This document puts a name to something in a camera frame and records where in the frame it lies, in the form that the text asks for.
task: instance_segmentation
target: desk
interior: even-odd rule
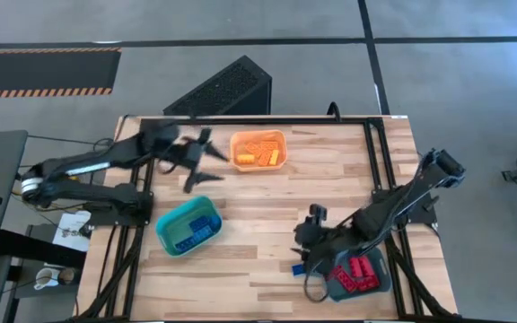
[[[140,123],[141,118],[127,119],[120,138],[139,131]],[[383,124],[396,180],[406,183],[414,175],[418,161],[408,119],[384,117]],[[196,136],[200,127],[182,126],[181,133]],[[225,180],[203,183],[195,187],[192,195],[182,192],[186,171],[154,173],[153,221],[145,228],[131,319],[397,317],[392,292],[340,303],[313,304],[302,294],[303,277],[294,278],[291,274],[291,265],[299,263],[297,255],[289,250],[295,246],[293,228],[303,220],[311,203],[326,206],[326,225],[333,225],[369,201],[374,185],[363,127],[214,125],[211,139],[228,153],[233,132],[272,128],[283,131],[287,140],[288,160],[281,170],[243,175],[226,163],[205,157],[201,170],[220,174]],[[374,133],[374,146],[381,161],[377,137]],[[380,170],[384,182],[382,166]],[[111,169],[105,183],[114,186],[128,182],[129,176],[129,170]],[[154,224],[160,216],[196,195],[207,195],[215,201],[223,215],[223,231],[187,257],[170,258],[156,238]],[[410,224],[407,231],[418,276],[442,306],[455,312],[439,240],[424,225]],[[110,228],[92,234],[78,293],[81,309],[86,309],[95,297],[109,235]],[[116,245],[113,241],[104,282],[110,277]],[[411,312],[403,275],[401,282],[407,312]],[[126,286],[124,277],[118,289],[116,314],[123,309]]]

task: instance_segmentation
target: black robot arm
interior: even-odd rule
[[[170,171],[177,166],[190,170],[183,187],[186,193],[190,193],[192,188],[202,181],[222,179],[198,171],[198,164],[204,154],[227,161],[226,157],[212,146],[209,141],[210,134],[211,129],[205,128],[198,139],[184,137],[180,141],[179,127],[167,124],[141,131],[98,152],[40,162],[22,175],[22,198],[27,203],[42,207],[49,207],[51,202],[59,198],[93,201],[97,203],[86,204],[84,208],[89,211],[102,210],[110,215],[131,215],[127,216],[127,219],[134,218],[133,215],[136,213],[143,214],[140,221],[122,223],[121,220],[125,221],[122,218],[104,224],[145,224],[145,221],[148,221],[145,218],[150,215],[153,202],[150,192],[138,192],[132,184],[119,184],[110,188],[83,184],[70,177],[112,167],[132,169],[156,159],[172,163]]]
[[[390,234],[396,220],[434,188],[451,188],[461,183],[464,168],[446,151],[429,152],[419,163],[415,177],[389,193],[380,202],[358,209],[335,228],[320,225],[326,209],[311,206],[311,215],[294,229],[294,240],[307,272],[327,275],[335,259],[350,252],[362,256]]]

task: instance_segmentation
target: black floor mat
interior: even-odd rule
[[[121,48],[0,50],[0,98],[110,94]]]

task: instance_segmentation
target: red lego brick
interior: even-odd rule
[[[350,271],[352,271],[352,276],[354,278],[362,278],[363,275],[363,269],[360,267],[360,263],[358,262],[358,258],[352,257],[350,260],[348,260],[350,263]]]
[[[360,292],[366,292],[378,286],[380,286],[380,282],[376,276],[365,277],[358,281],[358,290]]]
[[[372,269],[372,264],[370,263],[370,260],[368,260],[367,256],[358,258],[358,263],[360,264],[360,267],[363,269],[364,277],[376,275],[374,273],[374,270]]]
[[[342,266],[336,266],[334,268],[332,268],[332,271],[330,272],[330,274],[328,276],[326,276],[326,280],[329,281],[330,279],[336,277],[338,275],[338,273],[340,273],[342,270]]]
[[[350,276],[344,270],[340,270],[336,278],[342,287],[348,292],[353,292],[356,289],[355,281],[352,280],[352,278],[350,278]]]

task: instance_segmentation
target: blue lego brick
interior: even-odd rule
[[[201,216],[196,220],[191,221],[188,226],[193,232],[197,232],[208,225],[208,216]]]
[[[221,217],[215,214],[211,216],[209,225],[214,232],[217,232],[219,229],[221,229],[221,222]]]
[[[195,247],[197,245],[197,243],[195,242],[195,240],[193,239],[193,237],[188,237],[186,238],[185,240],[177,243],[175,245],[175,248],[177,250],[179,250],[180,252],[183,252],[183,251],[187,251],[193,247]]]
[[[207,225],[206,227],[202,228],[201,230],[195,232],[193,235],[193,240],[195,243],[202,242],[206,240],[208,237],[213,235],[213,231],[211,228]]]
[[[304,266],[302,264],[293,265],[293,275],[304,274]]]

